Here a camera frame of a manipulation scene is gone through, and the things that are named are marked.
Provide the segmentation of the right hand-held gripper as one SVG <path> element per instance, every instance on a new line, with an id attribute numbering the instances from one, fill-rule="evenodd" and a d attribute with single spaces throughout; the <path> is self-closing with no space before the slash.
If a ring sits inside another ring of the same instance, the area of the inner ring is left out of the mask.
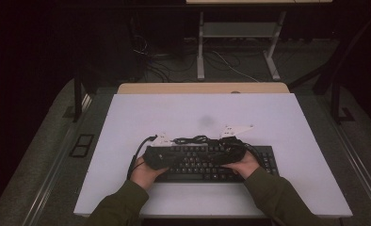
<path id="1" fill-rule="evenodd" d="M 247 151 L 247 145 L 236 136 L 252 128 L 252 125 L 226 125 L 215 144 L 218 150 L 210 154 L 210 161 L 214 165 L 226 165 L 240 161 Z"/>

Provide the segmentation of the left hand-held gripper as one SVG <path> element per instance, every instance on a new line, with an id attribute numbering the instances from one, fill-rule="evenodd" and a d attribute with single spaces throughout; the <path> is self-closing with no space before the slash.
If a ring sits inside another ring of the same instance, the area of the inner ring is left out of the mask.
<path id="1" fill-rule="evenodd" d="M 158 135 L 143 154 L 145 163 L 153 170 L 171 167 L 177 158 L 171 147 L 171 141 L 165 133 Z"/>

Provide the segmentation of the black computer keyboard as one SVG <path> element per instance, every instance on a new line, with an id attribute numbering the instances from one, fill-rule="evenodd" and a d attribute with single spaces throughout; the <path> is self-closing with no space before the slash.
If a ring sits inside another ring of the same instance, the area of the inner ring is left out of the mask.
<path id="1" fill-rule="evenodd" d="M 210 154 L 215 146 L 174 146 L 170 150 L 178 156 L 168 171 L 155 180 L 157 183 L 241 183 L 244 179 L 231 169 L 214 165 Z M 247 149 L 266 172 L 280 176 L 271 146 L 250 146 Z"/>

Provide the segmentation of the wooden table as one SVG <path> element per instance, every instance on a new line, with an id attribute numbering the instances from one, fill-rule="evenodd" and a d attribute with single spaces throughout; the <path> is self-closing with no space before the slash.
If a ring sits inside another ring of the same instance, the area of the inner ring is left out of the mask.
<path id="1" fill-rule="evenodd" d="M 289 93 L 284 83 L 126 83 L 118 94 Z"/>

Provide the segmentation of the person's left hand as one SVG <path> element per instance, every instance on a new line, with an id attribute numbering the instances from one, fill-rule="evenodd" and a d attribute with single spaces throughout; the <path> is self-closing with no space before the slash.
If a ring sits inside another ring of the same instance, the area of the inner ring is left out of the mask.
<path id="1" fill-rule="evenodd" d="M 143 157 L 139 157 L 132 170 L 130 180 L 142 187 L 144 190 L 148 190 L 153 185 L 155 179 L 167 170 L 168 168 L 152 169 L 145 163 Z"/>

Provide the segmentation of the white metal desk frame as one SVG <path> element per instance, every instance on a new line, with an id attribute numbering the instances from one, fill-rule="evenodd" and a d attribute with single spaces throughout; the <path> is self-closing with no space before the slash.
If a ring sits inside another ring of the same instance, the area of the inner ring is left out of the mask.
<path id="1" fill-rule="evenodd" d="M 198 54 L 197 54 L 197 79 L 203 81 L 204 58 L 203 58 L 203 39 L 204 38 L 270 38 L 270 46 L 263 52 L 267 68 L 273 80 L 281 79 L 279 70 L 272 58 L 277 42 L 282 32 L 286 12 L 282 11 L 277 22 L 206 22 L 204 13 L 200 12 Z"/>

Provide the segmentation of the white board mat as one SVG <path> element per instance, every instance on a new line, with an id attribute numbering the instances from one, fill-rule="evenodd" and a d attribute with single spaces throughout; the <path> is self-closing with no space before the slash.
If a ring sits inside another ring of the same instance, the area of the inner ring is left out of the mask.
<path id="1" fill-rule="evenodd" d="M 244 126 L 239 139 L 272 148 L 280 175 L 310 210 L 323 218 L 351 210 L 320 151 L 297 98 L 291 93 L 117 94 L 113 97 L 74 207 L 87 216 L 123 184 L 139 144 L 149 136 L 205 135 Z"/>

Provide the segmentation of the person's right hand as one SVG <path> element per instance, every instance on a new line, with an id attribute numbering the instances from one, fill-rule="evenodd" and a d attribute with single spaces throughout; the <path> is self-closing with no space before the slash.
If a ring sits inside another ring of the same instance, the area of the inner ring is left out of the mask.
<path id="1" fill-rule="evenodd" d="M 251 153 L 246 152 L 240 161 L 231 163 L 228 167 L 240 174 L 242 178 L 247 179 L 260 167 L 260 165 Z"/>

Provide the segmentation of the black metal stand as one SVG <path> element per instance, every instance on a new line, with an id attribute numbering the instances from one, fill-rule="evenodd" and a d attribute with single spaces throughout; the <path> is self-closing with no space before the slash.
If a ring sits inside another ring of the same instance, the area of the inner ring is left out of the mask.
<path id="1" fill-rule="evenodd" d="M 331 117 L 337 124 L 343 121 L 355 121 L 347 107 L 340 106 L 341 85 L 333 82 L 331 85 Z"/>
<path id="2" fill-rule="evenodd" d="M 89 86 L 84 73 L 77 69 L 73 73 L 74 112 L 73 121 L 78 122 L 85 111 L 85 101 L 89 94 Z"/>

